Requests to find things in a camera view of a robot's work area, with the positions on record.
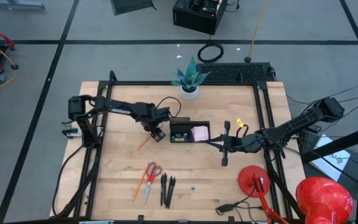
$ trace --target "yellow label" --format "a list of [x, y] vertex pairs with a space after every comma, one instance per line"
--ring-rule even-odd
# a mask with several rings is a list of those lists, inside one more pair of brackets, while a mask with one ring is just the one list
[[241, 122], [240, 118], [237, 119], [237, 123], [239, 124], [240, 127], [242, 127], [242, 128], [244, 127], [244, 125], [243, 125], [243, 123]]

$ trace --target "succulent plant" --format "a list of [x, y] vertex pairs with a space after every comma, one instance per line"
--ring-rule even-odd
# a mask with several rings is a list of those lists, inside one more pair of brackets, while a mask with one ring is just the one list
[[178, 68], [178, 71], [175, 72], [175, 76], [179, 78], [180, 81], [173, 81], [171, 84], [175, 86], [182, 86], [184, 91], [191, 93], [196, 90], [198, 85], [205, 81], [206, 77], [210, 73], [211, 72], [199, 74], [196, 71], [196, 62], [194, 57], [191, 57], [190, 63], [187, 66], [186, 75]]

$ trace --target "red scissors handle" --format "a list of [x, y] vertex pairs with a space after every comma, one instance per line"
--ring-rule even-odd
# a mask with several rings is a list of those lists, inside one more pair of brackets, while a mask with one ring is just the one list
[[153, 182], [154, 178], [162, 173], [162, 168], [157, 166], [155, 162], [151, 162], [147, 168], [147, 181]]

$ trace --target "scissors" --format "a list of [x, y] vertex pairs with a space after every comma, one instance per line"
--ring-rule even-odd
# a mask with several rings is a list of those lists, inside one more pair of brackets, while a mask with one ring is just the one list
[[144, 195], [144, 203], [146, 203], [147, 198], [149, 197], [150, 188], [152, 186], [152, 182], [154, 178], [160, 175], [162, 172], [162, 168], [157, 166], [155, 162], [151, 162], [147, 167], [147, 185], [146, 185], [146, 194]]

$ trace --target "pencil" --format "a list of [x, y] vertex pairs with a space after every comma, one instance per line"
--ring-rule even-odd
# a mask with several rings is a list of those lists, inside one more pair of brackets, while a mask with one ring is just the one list
[[143, 178], [144, 178], [144, 175], [146, 174], [146, 171], [147, 171], [147, 167], [148, 167], [148, 166], [149, 166], [149, 164], [147, 164], [147, 166], [146, 166], [146, 168], [144, 169], [144, 172], [143, 172], [143, 174], [142, 174], [142, 177], [140, 178], [140, 181], [139, 181], [139, 183], [137, 184], [137, 188], [136, 188], [136, 191], [135, 191], [135, 193], [134, 193], [134, 198], [132, 199], [132, 201], [134, 201], [135, 198], [136, 198], [137, 192], [139, 191], [139, 187], [140, 187], [140, 185], [141, 185], [142, 182], [143, 182]]
[[150, 139], [151, 136], [148, 136], [147, 139], [137, 148], [137, 150], [141, 149], [141, 147], [143, 147], [144, 144], [146, 144], [146, 142]]

